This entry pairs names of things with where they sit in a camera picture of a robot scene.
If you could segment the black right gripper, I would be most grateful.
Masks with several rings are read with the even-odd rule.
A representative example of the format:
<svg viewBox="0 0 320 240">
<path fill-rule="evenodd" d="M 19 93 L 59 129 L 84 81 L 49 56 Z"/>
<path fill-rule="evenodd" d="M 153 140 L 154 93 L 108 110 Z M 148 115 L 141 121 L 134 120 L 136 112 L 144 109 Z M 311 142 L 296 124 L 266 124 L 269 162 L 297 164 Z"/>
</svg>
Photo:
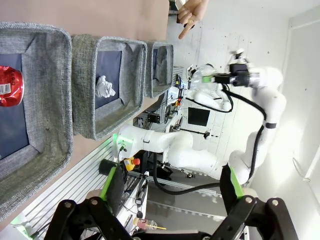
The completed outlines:
<svg viewBox="0 0 320 240">
<path fill-rule="evenodd" d="M 203 83 L 232 84 L 234 87 L 247 87 L 250 83 L 248 71 L 236 71 L 228 74 L 208 75 L 202 77 Z"/>
</svg>

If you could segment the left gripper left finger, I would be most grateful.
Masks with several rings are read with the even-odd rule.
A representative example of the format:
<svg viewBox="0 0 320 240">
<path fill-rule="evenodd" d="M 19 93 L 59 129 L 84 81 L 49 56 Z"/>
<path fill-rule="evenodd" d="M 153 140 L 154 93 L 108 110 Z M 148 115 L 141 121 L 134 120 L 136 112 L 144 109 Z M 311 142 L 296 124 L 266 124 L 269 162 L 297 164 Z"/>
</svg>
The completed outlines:
<svg viewBox="0 0 320 240">
<path fill-rule="evenodd" d="M 121 166 L 114 166 L 98 196 L 81 203 L 62 200 L 49 224 L 46 239 L 80 240 L 83 232 L 97 228 L 98 232 L 86 237 L 87 240 L 131 240 L 133 237 L 117 219 L 125 186 L 123 174 Z"/>
</svg>

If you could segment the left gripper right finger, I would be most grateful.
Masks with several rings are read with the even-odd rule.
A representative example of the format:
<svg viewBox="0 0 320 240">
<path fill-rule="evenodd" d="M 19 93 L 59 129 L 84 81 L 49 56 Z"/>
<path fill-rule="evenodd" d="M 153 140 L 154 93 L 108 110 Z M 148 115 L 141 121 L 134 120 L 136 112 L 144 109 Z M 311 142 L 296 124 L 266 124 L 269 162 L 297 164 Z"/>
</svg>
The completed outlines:
<svg viewBox="0 0 320 240">
<path fill-rule="evenodd" d="M 256 228 L 263 240 L 298 238 L 283 199 L 273 197 L 263 202 L 258 197 L 245 195 L 228 165 L 222 168 L 219 188 L 227 217 L 212 235 L 213 240 L 236 240 L 245 227 Z"/>
</svg>

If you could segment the person's left hand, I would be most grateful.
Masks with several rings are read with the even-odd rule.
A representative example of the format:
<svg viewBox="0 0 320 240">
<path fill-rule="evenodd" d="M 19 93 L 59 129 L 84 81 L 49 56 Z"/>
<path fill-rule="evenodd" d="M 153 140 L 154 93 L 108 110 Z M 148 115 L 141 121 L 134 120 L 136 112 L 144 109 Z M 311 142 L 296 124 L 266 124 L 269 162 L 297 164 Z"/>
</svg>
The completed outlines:
<svg viewBox="0 0 320 240">
<path fill-rule="evenodd" d="M 187 33 L 200 22 L 207 10 L 209 0 L 187 0 L 178 10 L 177 23 L 183 25 L 183 30 L 178 38 L 182 40 Z"/>
</svg>

